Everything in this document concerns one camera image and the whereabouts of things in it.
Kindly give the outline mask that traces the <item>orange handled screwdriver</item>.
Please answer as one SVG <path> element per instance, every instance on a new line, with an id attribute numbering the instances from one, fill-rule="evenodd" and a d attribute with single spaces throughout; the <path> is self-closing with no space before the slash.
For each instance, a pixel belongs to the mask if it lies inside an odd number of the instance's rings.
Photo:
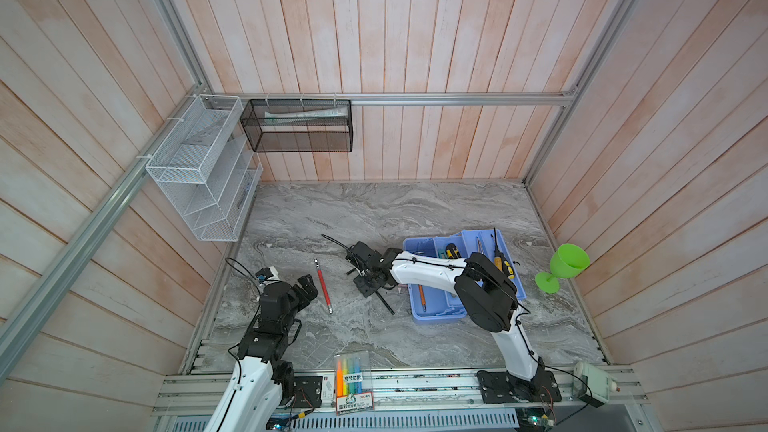
<path id="1" fill-rule="evenodd" d="M 422 285 L 418 285 L 418 291 L 419 291 L 419 298 L 420 298 L 420 304 L 422 307 L 422 312 L 427 312 L 427 303 L 426 303 L 426 297 L 425 297 L 425 291 L 424 287 Z"/>

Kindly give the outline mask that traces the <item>silver metal tool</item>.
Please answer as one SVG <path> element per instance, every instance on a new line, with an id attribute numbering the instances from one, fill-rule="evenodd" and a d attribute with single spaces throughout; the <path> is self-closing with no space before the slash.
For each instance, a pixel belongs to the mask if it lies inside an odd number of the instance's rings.
<path id="1" fill-rule="evenodd" d="M 477 252 L 480 253 L 480 254 L 485 255 L 484 246 L 483 246 L 482 240 L 481 240 L 481 238 L 479 236 L 476 238 L 476 246 L 477 246 Z"/>

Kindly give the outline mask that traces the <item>red handled hex key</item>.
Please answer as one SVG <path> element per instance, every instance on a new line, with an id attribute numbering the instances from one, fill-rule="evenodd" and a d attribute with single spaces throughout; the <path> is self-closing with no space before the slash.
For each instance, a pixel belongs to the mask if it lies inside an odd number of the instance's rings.
<path id="1" fill-rule="evenodd" d="M 333 305 L 332 305 L 331 297 L 330 297 L 330 294 L 328 292 L 328 288 L 327 288 L 327 284 L 326 284 L 326 281 L 325 281 L 325 278 L 324 278 L 324 273 L 323 273 L 322 267 L 321 267 L 321 265 L 319 263 L 319 260 L 317 258 L 314 259 L 314 264 L 315 264 L 315 269 L 316 269 L 316 273 L 317 273 L 317 276 L 318 276 L 318 280 L 319 280 L 320 285 L 321 285 L 321 290 L 323 292 L 323 297 L 324 297 L 324 300 L 325 300 L 325 303 L 326 303 L 327 311 L 328 311 L 329 315 L 332 315 L 333 314 Z"/>

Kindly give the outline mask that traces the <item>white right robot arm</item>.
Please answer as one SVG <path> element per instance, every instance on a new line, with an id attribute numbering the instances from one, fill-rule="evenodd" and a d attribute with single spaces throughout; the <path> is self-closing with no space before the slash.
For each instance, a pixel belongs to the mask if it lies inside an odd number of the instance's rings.
<path id="1" fill-rule="evenodd" d="M 467 316 L 492 335 L 504 359 L 503 372 L 476 373 L 487 404 L 562 400 L 552 371 L 530 345 L 519 316 L 525 311 L 515 284 L 486 256 L 441 259 L 419 256 L 398 248 L 380 253 L 363 242 L 346 249 L 346 259 L 358 271 L 357 289 L 368 297 L 384 287 L 422 285 L 458 297 Z"/>

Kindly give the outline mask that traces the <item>white toolbox lid pink handle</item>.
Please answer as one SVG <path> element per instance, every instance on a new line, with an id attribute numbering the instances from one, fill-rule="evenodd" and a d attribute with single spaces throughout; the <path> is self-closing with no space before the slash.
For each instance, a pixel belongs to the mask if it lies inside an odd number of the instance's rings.
<path id="1" fill-rule="evenodd" d="M 573 375 L 572 396 L 593 407 L 608 404 L 611 394 L 620 391 L 613 376 L 587 362 L 578 362 Z"/>

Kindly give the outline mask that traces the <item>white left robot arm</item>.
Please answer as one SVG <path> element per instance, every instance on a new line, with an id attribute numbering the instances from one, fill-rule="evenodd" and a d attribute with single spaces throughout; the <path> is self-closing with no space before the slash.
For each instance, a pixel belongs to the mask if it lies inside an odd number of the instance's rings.
<path id="1" fill-rule="evenodd" d="M 257 312 L 236 346 L 227 388 L 206 425 L 208 431 L 265 431 L 275 410 L 294 397 L 294 369 L 282 359 L 299 325 L 297 314 L 318 297 L 311 276 L 298 283 L 267 284 Z"/>

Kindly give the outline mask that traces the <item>yellow black utility knife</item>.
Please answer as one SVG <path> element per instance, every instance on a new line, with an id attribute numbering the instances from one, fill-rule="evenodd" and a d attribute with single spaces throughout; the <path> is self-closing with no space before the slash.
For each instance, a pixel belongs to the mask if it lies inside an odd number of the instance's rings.
<path id="1" fill-rule="evenodd" d="M 449 243 L 445 248 L 445 255 L 450 260 L 462 259 L 463 256 L 455 243 Z"/>

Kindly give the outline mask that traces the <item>yellow black handled screwdriver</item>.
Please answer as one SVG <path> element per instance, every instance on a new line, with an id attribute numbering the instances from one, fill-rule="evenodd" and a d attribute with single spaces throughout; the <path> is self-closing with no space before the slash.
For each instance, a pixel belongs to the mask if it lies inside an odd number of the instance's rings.
<path id="1" fill-rule="evenodd" d="M 515 278 L 515 271 L 511 262 L 506 258 L 499 245 L 498 230 L 493 229 L 494 238 L 494 263 L 496 267 L 512 281 Z"/>

